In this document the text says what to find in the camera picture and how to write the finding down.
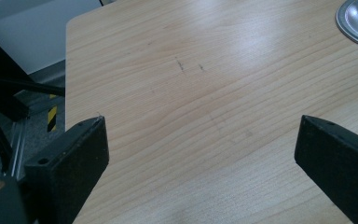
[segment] table surface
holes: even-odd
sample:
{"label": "table surface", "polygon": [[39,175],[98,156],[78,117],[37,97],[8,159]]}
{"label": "table surface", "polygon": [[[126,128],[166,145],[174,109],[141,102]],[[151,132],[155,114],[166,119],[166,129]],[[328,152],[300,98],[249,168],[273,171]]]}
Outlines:
{"label": "table surface", "polygon": [[348,223],[296,165],[301,116],[358,133],[343,0],[118,0],[67,26],[66,129],[106,118],[76,223]]}

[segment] pencil mark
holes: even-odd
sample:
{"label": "pencil mark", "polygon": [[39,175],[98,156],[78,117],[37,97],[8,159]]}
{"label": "pencil mark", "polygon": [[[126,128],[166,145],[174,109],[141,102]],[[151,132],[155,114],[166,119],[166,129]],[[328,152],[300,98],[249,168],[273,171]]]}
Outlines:
{"label": "pencil mark", "polygon": [[178,60],[177,57],[175,57],[175,60],[176,60],[176,62],[179,64],[180,69],[181,69],[182,71],[184,71],[185,68],[183,67],[183,64],[182,64],[181,62],[179,62],[179,60]]}
{"label": "pencil mark", "polygon": [[251,131],[247,130],[245,131],[245,135],[246,137],[252,137],[254,134]]}
{"label": "pencil mark", "polygon": [[209,118],[211,119],[211,122],[213,123],[213,126],[216,128],[216,130],[219,132],[219,134],[222,133],[222,126],[219,126],[219,123],[215,120],[215,118],[212,117],[212,115],[209,115]]}

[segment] floor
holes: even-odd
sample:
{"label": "floor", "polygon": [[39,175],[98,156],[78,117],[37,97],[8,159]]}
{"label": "floor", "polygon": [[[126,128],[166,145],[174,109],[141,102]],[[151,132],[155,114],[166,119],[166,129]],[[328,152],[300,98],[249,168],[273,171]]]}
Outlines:
{"label": "floor", "polygon": [[[65,61],[35,72],[30,77],[37,83],[64,87]],[[30,107],[30,117],[14,123],[0,114],[0,126],[12,147],[23,149],[21,164],[24,164],[25,161],[64,132],[65,102],[63,97],[57,96],[50,99],[48,94],[31,91],[20,91],[16,94],[16,98]],[[57,106],[56,129],[48,132],[48,111],[53,106]],[[22,178],[23,176],[23,169],[20,169],[16,177]]]}

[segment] yellow and black tape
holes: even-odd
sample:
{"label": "yellow and black tape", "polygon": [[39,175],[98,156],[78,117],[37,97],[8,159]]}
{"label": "yellow and black tape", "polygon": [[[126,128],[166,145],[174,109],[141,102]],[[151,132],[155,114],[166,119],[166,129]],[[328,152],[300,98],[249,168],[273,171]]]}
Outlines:
{"label": "yellow and black tape", "polygon": [[57,129],[57,106],[54,105],[48,111],[48,133]]}

